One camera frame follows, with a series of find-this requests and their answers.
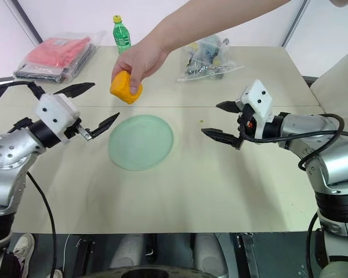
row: red item in plastic bag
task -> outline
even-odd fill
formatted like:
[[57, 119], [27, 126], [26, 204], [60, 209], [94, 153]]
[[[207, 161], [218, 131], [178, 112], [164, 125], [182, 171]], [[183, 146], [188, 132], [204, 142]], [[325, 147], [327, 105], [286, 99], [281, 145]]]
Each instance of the red item in plastic bag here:
[[31, 51], [26, 60], [31, 63], [67, 67], [90, 42], [90, 38], [50, 38]]

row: human hand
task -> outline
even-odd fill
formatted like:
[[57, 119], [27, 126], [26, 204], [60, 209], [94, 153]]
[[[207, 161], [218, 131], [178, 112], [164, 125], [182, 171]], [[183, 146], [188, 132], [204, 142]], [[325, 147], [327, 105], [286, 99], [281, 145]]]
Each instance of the human hand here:
[[130, 73], [130, 93], [136, 94], [143, 78], [155, 73], [164, 63], [169, 52], [149, 37], [123, 52], [112, 70], [112, 80], [121, 71]]

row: white wall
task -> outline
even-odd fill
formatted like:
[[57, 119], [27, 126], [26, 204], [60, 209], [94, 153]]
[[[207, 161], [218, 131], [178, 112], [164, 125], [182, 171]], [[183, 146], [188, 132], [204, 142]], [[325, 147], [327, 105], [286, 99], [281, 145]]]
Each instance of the white wall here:
[[0, 0], [0, 78], [13, 75], [24, 56], [34, 44], [21, 25]]
[[348, 5], [311, 0], [286, 50], [302, 75], [321, 76], [348, 53]]
[[[137, 43], [165, 16], [181, 7], [187, 0], [19, 0], [19, 2], [43, 38], [64, 31], [106, 30], [108, 35], [103, 44], [114, 45], [112, 15], [122, 16], [132, 42]], [[269, 14], [227, 30], [230, 43], [255, 46], [281, 45], [302, 2], [302, 0], [291, 0]]]

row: green plastic bottle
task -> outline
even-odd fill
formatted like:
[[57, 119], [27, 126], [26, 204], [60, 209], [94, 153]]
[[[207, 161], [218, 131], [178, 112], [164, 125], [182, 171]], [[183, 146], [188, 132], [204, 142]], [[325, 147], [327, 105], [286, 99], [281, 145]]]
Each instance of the green plastic bottle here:
[[132, 46], [130, 42], [130, 34], [128, 29], [126, 29], [126, 27], [123, 25], [121, 16], [114, 16], [113, 19], [115, 23], [113, 34], [118, 48], [118, 53], [121, 54]]

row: robotic arm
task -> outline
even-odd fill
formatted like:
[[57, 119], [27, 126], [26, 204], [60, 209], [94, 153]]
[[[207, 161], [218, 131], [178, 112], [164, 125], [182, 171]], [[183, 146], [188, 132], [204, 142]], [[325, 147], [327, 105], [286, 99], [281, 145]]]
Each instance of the robotic arm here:
[[[299, 168], [306, 171], [314, 190], [322, 227], [316, 233], [316, 257], [324, 268], [320, 277], [348, 277], [348, 132], [343, 131], [344, 121], [333, 114], [282, 112], [274, 116], [271, 103], [268, 91], [256, 80], [239, 100], [217, 105], [240, 114], [238, 138], [218, 129], [202, 132], [238, 150], [244, 141], [277, 142], [300, 157]], [[339, 121], [339, 128], [332, 118]]]
[[12, 85], [27, 85], [32, 90], [39, 100], [35, 110], [39, 120], [32, 122], [24, 118], [7, 134], [0, 135], [0, 255], [9, 245], [14, 216], [26, 186], [26, 174], [37, 157], [76, 134], [87, 141], [98, 137], [119, 115], [117, 113], [102, 121], [94, 131], [81, 126], [79, 110], [70, 99], [94, 83], [71, 85], [55, 94], [45, 94], [34, 82], [13, 82], [9, 86]]

